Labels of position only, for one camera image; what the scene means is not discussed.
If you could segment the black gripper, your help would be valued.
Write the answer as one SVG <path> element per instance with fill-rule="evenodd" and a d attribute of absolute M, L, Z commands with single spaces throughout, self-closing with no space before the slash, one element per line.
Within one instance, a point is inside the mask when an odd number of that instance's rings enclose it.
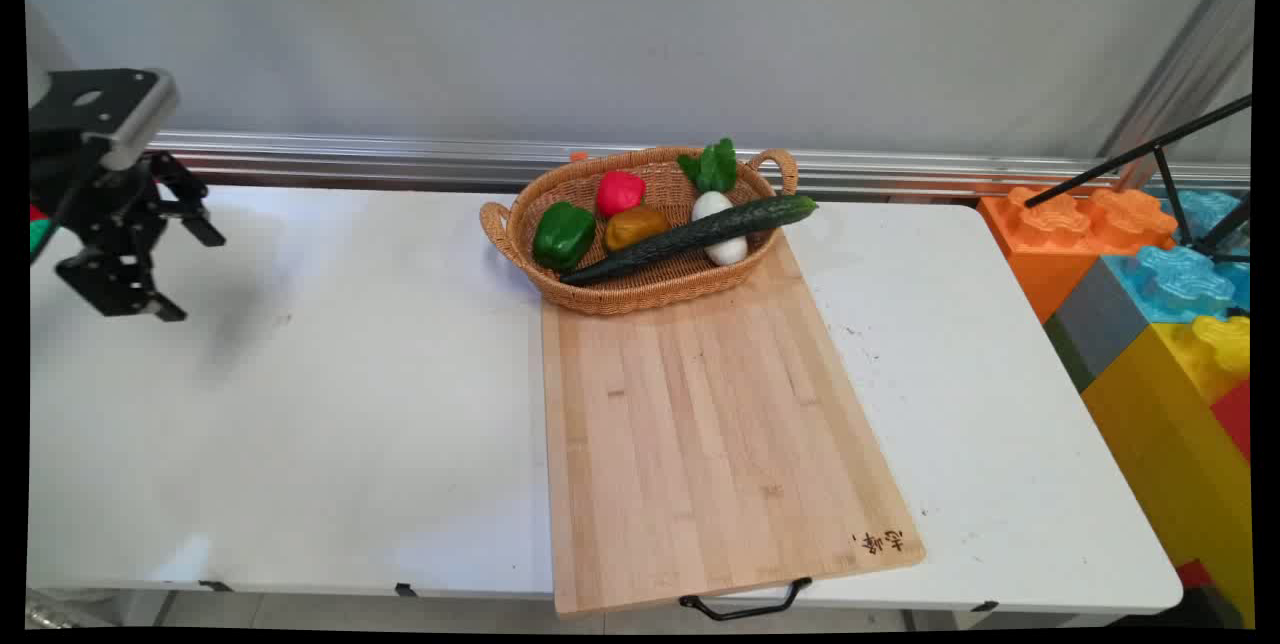
<path fill-rule="evenodd" d="M 109 154 L 111 143 L 102 138 L 32 134 L 29 202 L 47 216 L 47 225 L 33 239 L 29 257 L 37 260 L 56 230 L 73 230 L 90 248 L 58 262 L 54 271 L 96 311 L 105 318 L 184 321 L 187 312 L 156 288 L 147 254 L 164 233 L 160 216 L 178 220 L 202 246 L 227 243 L 205 206 L 207 184 L 168 152 L 148 152 L 152 178 L 138 160 L 109 169 Z M 154 181 L 174 198 L 155 198 Z M 151 198 L 154 214 L 146 210 Z"/>

